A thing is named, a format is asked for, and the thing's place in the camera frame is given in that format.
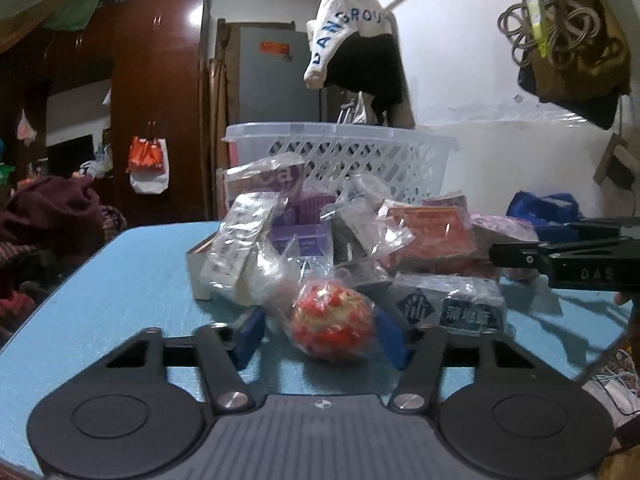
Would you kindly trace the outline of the white medicine box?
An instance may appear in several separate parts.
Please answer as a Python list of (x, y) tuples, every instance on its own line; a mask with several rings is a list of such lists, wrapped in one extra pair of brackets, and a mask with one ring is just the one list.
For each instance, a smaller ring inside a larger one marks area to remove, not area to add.
[(256, 240), (282, 205), (277, 192), (243, 193), (234, 200), (207, 249), (204, 285), (218, 292), (235, 289)]

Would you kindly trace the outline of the red ball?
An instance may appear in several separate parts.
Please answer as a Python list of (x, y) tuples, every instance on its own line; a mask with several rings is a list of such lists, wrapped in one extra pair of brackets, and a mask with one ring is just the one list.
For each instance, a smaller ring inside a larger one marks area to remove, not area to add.
[(354, 362), (375, 343), (374, 303), (341, 274), (313, 270), (271, 287), (266, 310), (292, 345), (324, 362)]

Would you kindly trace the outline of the blue bag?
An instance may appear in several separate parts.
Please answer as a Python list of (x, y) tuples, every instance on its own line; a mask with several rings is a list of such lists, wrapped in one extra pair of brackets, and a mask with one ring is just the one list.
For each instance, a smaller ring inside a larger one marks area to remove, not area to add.
[(537, 196), (525, 191), (514, 195), (506, 215), (529, 222), (539, 240), (550, 244), (576, 242), (578, 234), (570, 224), (584, 218), (570, 193)]

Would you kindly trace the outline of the white Kent cigarette box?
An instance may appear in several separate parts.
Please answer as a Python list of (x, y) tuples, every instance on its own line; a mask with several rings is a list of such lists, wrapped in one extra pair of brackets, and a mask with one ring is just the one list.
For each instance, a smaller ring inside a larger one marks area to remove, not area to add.
[(209, 258), (215, 237), (216, 233), (210, 234), (186, 252), (186, 270), (196, 300), (211, 300), (214, 291), (224, 287), (224, 278)]

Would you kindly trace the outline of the red orange box in bag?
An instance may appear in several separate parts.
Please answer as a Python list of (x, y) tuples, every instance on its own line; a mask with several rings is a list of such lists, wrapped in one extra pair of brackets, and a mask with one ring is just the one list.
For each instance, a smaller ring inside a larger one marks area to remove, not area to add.
[(416, 206), (384, 200), (378, 210), (384, 219), (393, 219), (407, 228), (413, 240), (389, 256), (378, 259), (386, 269), (407, 262), (466, 257), (476, 251), (472, 222), (465, 208), (457, 206)]

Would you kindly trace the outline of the white plastic lattice basket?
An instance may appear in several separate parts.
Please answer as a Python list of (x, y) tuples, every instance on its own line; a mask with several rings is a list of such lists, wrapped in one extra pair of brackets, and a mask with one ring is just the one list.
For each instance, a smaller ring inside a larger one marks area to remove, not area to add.
[(295, 153), (306, 162), (305, 176), (332, 191), (358, 172), (370, 172), (408, 204), (442, 189), (456, 139), (418, 130), (328, 122), (248, 122), (227, 128), (234, 166)]

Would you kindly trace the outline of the purple pink box in bag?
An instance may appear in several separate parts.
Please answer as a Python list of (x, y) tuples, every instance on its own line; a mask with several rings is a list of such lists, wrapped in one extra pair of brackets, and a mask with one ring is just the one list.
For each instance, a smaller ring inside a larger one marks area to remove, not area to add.
[(305, 180), (305, 159), (296, 153), (264, 157), (224, 172), (224, 196), (229, 205), (241, 194), (276, 192), (297, 196)]

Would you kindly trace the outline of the orange white hanging bag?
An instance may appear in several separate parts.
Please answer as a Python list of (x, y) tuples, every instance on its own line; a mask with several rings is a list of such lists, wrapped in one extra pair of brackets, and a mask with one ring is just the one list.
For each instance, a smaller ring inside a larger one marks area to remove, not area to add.
[(132, 138), (127, 174), (137, 194), (160, 195), (168, 189), (169, 160), (165, 139)]

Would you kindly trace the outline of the dark brown hanging bag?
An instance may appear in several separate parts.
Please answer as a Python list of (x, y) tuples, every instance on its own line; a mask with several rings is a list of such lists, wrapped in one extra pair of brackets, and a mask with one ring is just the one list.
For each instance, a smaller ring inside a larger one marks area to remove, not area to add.
[(540, 102), (568, 110), (602, 129), (630, 92), (631, 53), (606, 0), (547, 0), (549, 51), (534, 51), (518, 84)]

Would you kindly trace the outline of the maroon clothes pile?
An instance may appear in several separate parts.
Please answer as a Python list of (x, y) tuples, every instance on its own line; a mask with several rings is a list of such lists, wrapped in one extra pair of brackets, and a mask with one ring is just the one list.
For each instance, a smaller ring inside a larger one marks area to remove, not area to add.
[(128, 228), (101, 203), (93, 178), (49, 176), (21, 186), (1, 211), (1, 241), (64, 257), (91, 256)]

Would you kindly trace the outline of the white black hanging jacket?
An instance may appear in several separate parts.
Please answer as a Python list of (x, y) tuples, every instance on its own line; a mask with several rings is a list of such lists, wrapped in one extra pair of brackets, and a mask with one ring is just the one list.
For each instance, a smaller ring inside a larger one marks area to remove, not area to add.
[(375, 123), (390, 125), (402, 104), (401, 62), (390, 16), (378, 0), (320, 0), (307, 22), (309, 90), (337, 87), (370, 96)]

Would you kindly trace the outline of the grey metal door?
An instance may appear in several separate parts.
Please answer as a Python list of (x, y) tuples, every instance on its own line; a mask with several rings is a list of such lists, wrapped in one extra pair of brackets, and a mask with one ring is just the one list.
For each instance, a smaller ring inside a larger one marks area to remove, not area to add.
[(241, 27), (239, 121), (318, 122), (320, 92), (304, 83), (309, 59), (302, 32)]

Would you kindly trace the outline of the dark red wooden wardrobe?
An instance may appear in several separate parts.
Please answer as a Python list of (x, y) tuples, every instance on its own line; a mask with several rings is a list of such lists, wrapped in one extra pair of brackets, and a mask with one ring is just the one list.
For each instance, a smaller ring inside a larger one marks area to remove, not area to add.
[[(203, 150), (206, 0), (127, 0), (96, 11), (81, 32), (45, 32), (43, 66), (64, 91), (112, 84), (111, 198), (133, 226), (202, 221), (209, 216)], [(169, 183), (134, 192), (127, 171), (133, 138), (157, 136), (168, 148)]]

